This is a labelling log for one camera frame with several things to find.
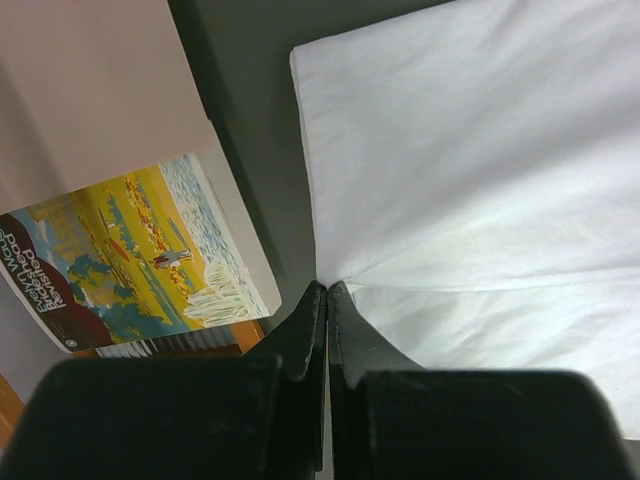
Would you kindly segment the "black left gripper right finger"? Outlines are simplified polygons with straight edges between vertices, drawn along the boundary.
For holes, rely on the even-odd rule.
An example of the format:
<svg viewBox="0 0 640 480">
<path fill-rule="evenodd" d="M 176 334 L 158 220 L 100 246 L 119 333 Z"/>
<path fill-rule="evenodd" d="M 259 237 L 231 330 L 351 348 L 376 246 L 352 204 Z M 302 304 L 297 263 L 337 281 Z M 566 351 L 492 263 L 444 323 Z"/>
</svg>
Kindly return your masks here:
<svg viewBox="0 0 640 480">
<path fill-rule="evenodd" d="M 427 370 L 345 285 L 327 294 L 338 479 L 633 479 L 603 396 L 567 371 Z"/>
</svg>

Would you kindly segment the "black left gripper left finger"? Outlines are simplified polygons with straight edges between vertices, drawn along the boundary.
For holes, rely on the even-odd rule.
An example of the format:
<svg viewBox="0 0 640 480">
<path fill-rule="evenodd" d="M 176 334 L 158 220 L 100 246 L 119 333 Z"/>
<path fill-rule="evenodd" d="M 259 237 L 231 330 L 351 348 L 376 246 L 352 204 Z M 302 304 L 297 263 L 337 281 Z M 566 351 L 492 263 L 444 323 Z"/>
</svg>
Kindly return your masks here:
<svg viewBox="0 0 640 480">
<path fill-rule="evenodd" d="M 54 367 L 3 455 L 5 479 L 311 479 L 322 467 L 326 290 L 246 354 Z"/>
</svg>

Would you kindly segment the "white t-shirt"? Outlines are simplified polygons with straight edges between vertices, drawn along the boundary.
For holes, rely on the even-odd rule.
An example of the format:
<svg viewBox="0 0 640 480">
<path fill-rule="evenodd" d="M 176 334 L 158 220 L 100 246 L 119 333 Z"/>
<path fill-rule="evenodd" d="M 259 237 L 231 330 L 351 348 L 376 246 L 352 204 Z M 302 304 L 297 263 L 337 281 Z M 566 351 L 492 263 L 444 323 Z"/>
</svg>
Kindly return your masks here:
<svg viewBox="0 0 640 480">
<path fill-rule="evenodd" d="M 451 1 L 295 47 L 316 275 L 428 369 L 571 370 L 639 436 L 639 5 Z"/>
</svg>

